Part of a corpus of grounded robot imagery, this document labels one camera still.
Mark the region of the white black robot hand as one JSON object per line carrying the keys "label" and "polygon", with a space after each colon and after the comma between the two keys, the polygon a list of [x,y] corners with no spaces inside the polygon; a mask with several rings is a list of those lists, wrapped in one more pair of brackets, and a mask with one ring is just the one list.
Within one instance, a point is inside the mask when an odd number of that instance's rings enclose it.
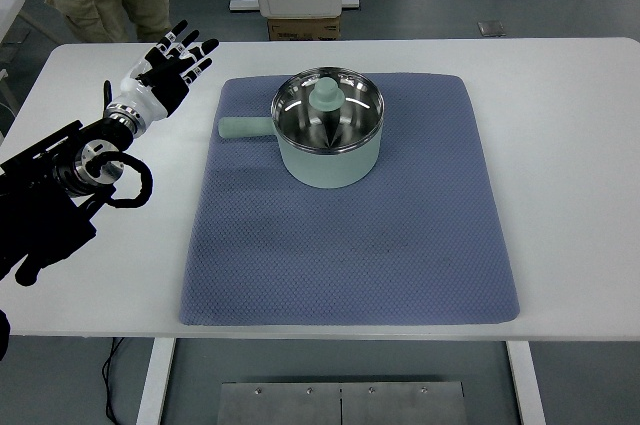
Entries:
{"label": "white black robot hand", "polygon": [[198,43],[199,31],[187,26],[180,21],[129,70],[120,94],[108,100],[104,118],[120,122],[137,138],[177,110],[219,46],[215,38]]}

